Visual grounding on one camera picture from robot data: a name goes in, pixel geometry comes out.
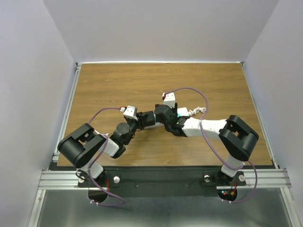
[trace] aluminum frame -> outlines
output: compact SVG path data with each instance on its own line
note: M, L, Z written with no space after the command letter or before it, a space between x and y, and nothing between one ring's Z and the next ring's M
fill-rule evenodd
M57 143L63 139L67 121L69 118L69 114L71 111L71 105L74 98L74 94L76 91L80 70L81 70L82 63L77 63L77 68L75 72L74 81L71 87L71 92L69 96L69 101L67 103L67 107L65 110L64 118L62 121L60 133L58 136ZM276 167L276 169L258 169L258 185L257 188L280 188L281 193L287 208L288 215L294 227L302 227L300 222L300 218L294 203L294 199L291 192L291 183L288 177L287 171L277 169L277 163L274 159L274 155L272 152L272 148L269 142L268 134L264 125L264 122L261 118L258 108L256 107L255 101L253 99L252 93L250 92L252 97L253 104L255 106L257 116L261 125L262 132L265 137L265 141L267 144L267 148L269 150L269 154L271 159ZM54 150L53 161L57 162L59 158L60 152L57 148ZM253 170L243 170L244 175L246 177L246 186L242 186L241 188L252 188L255 183L255 175ZM35 202L33 205L32 213L30 216L28 227L36 227L39 221L39 216L42 210L42 205L45 197L46 190L87 190L87 188L79 188L78 187L78 178L75 175L75 171L43 171L41 173L41 179L39 182Z

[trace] white knob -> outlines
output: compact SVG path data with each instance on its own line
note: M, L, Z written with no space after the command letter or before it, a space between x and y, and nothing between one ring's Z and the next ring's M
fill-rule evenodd
M120 182L120 177L115 176L115 177L114 177L114 182L115 182L115 183L119 183L119 182Z

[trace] gray wall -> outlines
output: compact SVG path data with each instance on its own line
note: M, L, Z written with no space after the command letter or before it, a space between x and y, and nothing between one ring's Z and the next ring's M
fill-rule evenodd
M277 163L303 220L303 1L281 0L244 64Z
M278 0L44 0L75 61L243 61Z
M27 226L52 156L74 60L41 0L0 7L0 226Z

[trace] wooden tabletop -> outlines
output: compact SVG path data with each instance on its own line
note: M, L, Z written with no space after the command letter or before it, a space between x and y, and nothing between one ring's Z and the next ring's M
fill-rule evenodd
M139 112L154 110L163 92L178 87L194 87L209 100L205 119L226 119L238 115L260 136L251 161L271 165L271 159L240 64L83 64L76 87L65 135L70 134L103 107L132 105ZM192 90L175 92L178 107L205 107L205 101ZM92 126L101 133L113 133L125 122L122 112L107 110ZM222 157L228 152L220 140L210 139ZM137 131L117 159L102 155L103 166L207 166L221 165L203 137L176 137L164 127ZM60 154L59 166L71 166Z

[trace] purple cable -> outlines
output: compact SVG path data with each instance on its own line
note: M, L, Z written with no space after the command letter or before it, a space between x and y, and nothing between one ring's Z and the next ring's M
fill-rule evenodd
M107 107L107 108L102 108L101 110L99 110L92 118L91 120L89 121L89 124L92 122L92 120L100 113L102 112L103 110L120 110L120 107ZM96 185L99 189L101 189L104 193L106 193L107 195L110 195L110 196L113 196L113 197L116 197L120 200L122 200L121 203L116 203L116 204L102 204L102 203L96 203L95 201L91 200L92 203L96 204L96 205L99 205L99 206L105 206L105 207L114 207L114 206L120 206L120 205L123 205L125 203L125 199L116 195L116 194L113 194L111 192L108 192L106 190L104 190L96 181L95 179L92 177L91 175L91 172L90 172L90 168L93 166L93 164L97 161L97 159L103 154L107 144L108 144L108 136L105 135L105 134L102 134L106 141L105 141L105 144L104 144L104 147L102 148L102 150L100 151L100 153L97 155L97 157L92 161L92 163L89 165L89 177L90 177L90 180L94 183L94 185Z
M166 95L166 94L169 94L169 93L172 93L172 92L175 92L175 91L179 91L179 90L182 90L182 89L190 89L190 90L193 90L193 91L198 92L200 95L202 95L202 97L204 98L204 100L205 100L205 102L206 102L206 111L202 114L202 116L201 116L201 118L200 118L200 128L201 128L202 135L203 135L205 141L207 142L208 146L210 147L210 149L214 152L214 154L218 157L218 159L219 159L224 165L226 165L229 169L235 170L235 171L237 171L237 170L239 170L239 169L242 169L243 165L241 165L241 166L238 167L238 168L233 168L233 167L231 167L230 165L228 165L228 164L223 160L223 158L220 157L220 155L216 152L216 150L214 149L214 147L212 146L212 144L211 144L210 141L208 140L208 138L207 138L207 136L206 136L206 133L205 133L203 127L202 127L202 120L203 120L205 114L208 112L208 100L207 100L207 98L203 95L203 93L202 93L201 91L199 91L199 90L197 90L197 89L195 89L195 88L193 88L193 87L180 87L180 88L175 89L175 90L172 90L172 91L170 91L170 92L165 92L164 94ZM254 171L255 171L256 182L255 182L254 188L252 189L251 193L250 193L247 197L245 197L245 198L243 198L243 199L241 199L241 200L238 200L238 201L227 201L227 202L230 202L230 203L239 203L239 202L243 202L243 201L247 200L250 196L252 196L252 195L255 193L255 190L256 190L257 184L258 184L258 174L257 174L256 167L252 164L252 162L250 162L250 161L248 161L248 162L251 164L252 168L253 168Z
M234 170L234 171L237 171L239 169L242 169L243 165L239 166L238 168L234 168L232 166L230 166L229 164L227 164L223 158L221 158L221 156L218 154L218 152L215 150L215 148L212 146L212 144L210 143L209 139L207 138L206 136L206 133L202 127L202 120L205 116L205 114L207 114L208 112L208 100L207 98L203 95L203 93L201 91L198 91L197 89L193 88L193 87L180 87L178 89L175 89L175 90L172 90L170 92L165 92L164 94L169 94L169 93L172 93L172 92L175 92L175 91L179 91L179 90L182 90L182 89L190 89L190 90L193 90L193 91L196 91L198 92L200 95L202 95L202 97L204 98L205 102L206 102L206 111L202 114L201 118L200 118L200 128L201 128L201 132L202 132L202 135L205 139L205 141L207 142L208 146L210 147L210 149L213 151L213 153L217 156L217 158L224 164L227 166L227 168L231 169L231 170Z

